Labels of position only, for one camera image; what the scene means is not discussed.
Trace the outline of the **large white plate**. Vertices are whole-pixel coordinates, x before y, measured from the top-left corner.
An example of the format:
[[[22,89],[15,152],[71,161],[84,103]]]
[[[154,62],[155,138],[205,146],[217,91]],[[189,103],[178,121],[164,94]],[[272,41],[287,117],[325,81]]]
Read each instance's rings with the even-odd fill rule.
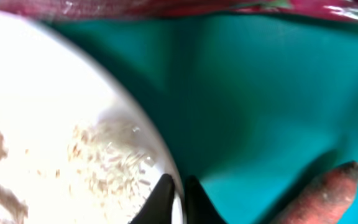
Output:
[[[130,223],[145,203],[100,203],[68,161],[76,125],[119,121],[138,126],[137,142],[155,156],[151,192],[172,176],[172,223],[184,223],[176,165],[133,97],[50,29],[0,12],[0,223]]]

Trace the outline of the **red snack wrapper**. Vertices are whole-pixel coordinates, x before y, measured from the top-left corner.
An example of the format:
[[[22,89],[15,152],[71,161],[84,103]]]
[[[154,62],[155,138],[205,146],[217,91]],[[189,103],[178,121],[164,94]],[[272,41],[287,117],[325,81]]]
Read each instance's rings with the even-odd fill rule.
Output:
[[[296,14],[358,22],[358,0],[0,0],[0,11],[56,20],[185,17],[234,12]]]

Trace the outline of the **pile of white rice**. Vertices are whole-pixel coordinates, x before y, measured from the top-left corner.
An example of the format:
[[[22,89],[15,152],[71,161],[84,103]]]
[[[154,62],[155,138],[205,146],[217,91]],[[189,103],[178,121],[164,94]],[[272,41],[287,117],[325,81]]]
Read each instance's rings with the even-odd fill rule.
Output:
[[[130,122],[78,124],[68,145],[70,167],[102,204],[138,208],[151,193],[155,156],[137,142]]]

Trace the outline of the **orange carrot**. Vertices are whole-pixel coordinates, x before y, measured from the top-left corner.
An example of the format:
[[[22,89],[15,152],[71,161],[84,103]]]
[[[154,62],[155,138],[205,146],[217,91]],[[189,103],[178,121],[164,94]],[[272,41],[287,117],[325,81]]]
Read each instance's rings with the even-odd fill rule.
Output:
[[[346,162],[315,177],[272,223],[337,223],[356,198],[358,163]]]

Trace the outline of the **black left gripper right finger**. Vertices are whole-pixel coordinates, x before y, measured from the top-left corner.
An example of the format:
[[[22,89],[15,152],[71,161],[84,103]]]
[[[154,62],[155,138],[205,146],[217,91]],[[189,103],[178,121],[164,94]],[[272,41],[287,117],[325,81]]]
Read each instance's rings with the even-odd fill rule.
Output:
[[[187,224],[226,224],[195,176],[185,182]]]

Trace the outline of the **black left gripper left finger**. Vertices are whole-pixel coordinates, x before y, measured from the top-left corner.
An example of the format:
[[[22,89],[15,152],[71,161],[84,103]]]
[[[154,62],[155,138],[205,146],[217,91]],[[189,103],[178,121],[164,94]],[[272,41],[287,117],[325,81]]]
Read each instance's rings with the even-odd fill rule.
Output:
[[[174,197],[173,178],[169,174],[164,174],[130,224],[171,224]]]

